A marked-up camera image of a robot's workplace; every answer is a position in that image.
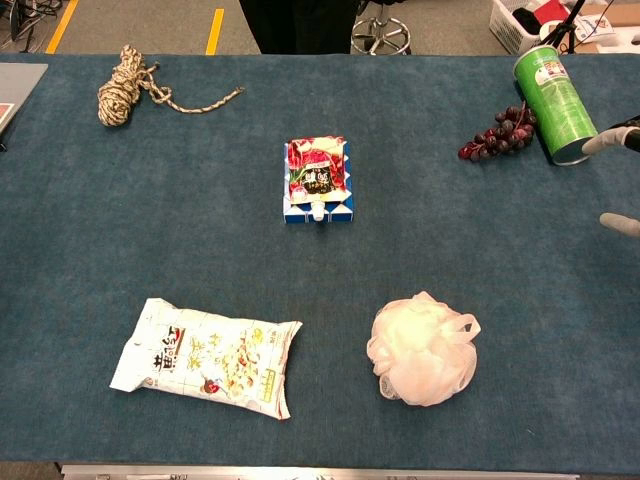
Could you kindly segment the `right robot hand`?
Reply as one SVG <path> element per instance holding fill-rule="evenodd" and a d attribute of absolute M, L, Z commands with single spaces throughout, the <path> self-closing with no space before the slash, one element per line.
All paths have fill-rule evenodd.
<path fill-rule="evenodd" d="M 622 146 L 635 152 L 639 151 L 639 116 L 615 124 L 597 134 L 582 146 L 582 153 L 592 156 L 614 146 Z M 600 215 L 599 222 L 602 226 L 623 235 L 639 237 L 638 219 L 605 212 Z"/>

